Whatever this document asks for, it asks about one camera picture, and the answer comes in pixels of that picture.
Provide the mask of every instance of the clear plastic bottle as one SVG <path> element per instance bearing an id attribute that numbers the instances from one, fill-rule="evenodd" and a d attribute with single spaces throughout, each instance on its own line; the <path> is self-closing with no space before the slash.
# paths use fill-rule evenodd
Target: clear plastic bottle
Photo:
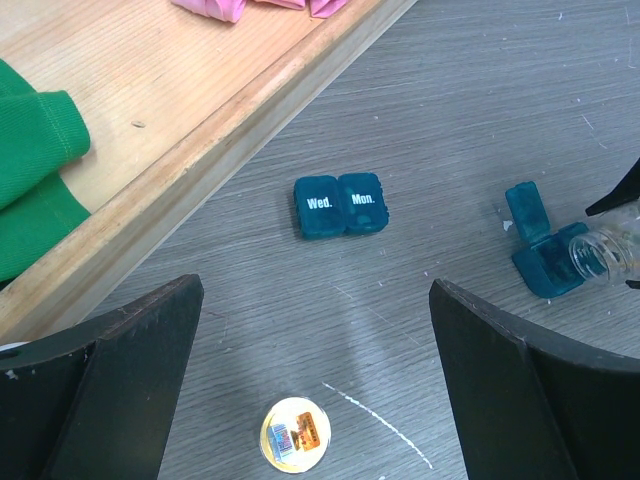
<path id="1" fill-rule="evenodd" d="M 640 201 L 603 213 L 589 232 L 571 240 L 569 253 L 585 280 L 640 280 Z"/>

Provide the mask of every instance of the wooden edge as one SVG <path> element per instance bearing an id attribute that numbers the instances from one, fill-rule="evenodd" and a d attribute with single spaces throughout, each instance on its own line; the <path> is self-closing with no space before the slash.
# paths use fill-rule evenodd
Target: wooden edge
<path id="1" fill-rule="evenodd" d="M 311 32 L 0 293 L 0 339 L 83 320 L 416 1 L 351 2 Z"/>

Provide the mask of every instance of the tabletop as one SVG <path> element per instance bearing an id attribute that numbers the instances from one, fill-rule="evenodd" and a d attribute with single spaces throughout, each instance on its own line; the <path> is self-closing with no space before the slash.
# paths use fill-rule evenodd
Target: tabletop
<path id="1" fill-rule="evenodd" d="M 333 430 L 305 478 L 466 479 L 429 318 L 436 278 L 640 358 L 637 293 L 528 291 L 504 199 L 533 180 L 554 228 L 583 219 L 640 155 L 639 103 L 640 2 L 418 2 L 96 311 L 202 278 L 160 478 L 280 478 L 258 427 L 301 395 Z M 363 171 L 382 181 L 389 226 L 302 240 L 295 180 Z"/>

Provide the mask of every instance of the pill box lid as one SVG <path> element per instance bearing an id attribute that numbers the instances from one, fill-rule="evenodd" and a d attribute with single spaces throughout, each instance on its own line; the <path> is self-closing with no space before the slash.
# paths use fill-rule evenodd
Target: pill box lid
<path id="1" fill-rule="evenodd" d="M 533 245 L 551 234 L 551 223 L 534 182 L 516 185 L 505 196 L 522 240 Z"/>

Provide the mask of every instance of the bottle neck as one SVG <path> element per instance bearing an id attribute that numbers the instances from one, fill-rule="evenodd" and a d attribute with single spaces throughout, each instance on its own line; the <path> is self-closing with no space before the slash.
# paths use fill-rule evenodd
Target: bottle neck
<path id="1" fill-rule="evenodd" d="M 607 229 L 592 230 L 573 238 L 569 255 L 585 280 L 617 285 L 637 276 L 633 252 L 622 238 Z"/>

